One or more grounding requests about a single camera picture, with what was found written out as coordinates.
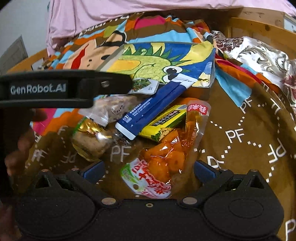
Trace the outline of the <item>person's left hand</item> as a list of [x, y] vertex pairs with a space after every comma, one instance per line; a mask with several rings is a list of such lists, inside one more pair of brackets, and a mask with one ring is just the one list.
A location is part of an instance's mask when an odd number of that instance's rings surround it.
[[12, 137], [9, 143], [9, 153], [4, 162], [6, 171], [11, 177], [21, 173], [25, 168], [25, 162], [28, 159], [30, 148], [35, 143], [34, 131], [30, 122], [41, 122], [47, 119], [47, 114], [39, 108], [17, 109], [11, 114], [11, 127], [8, 128]]

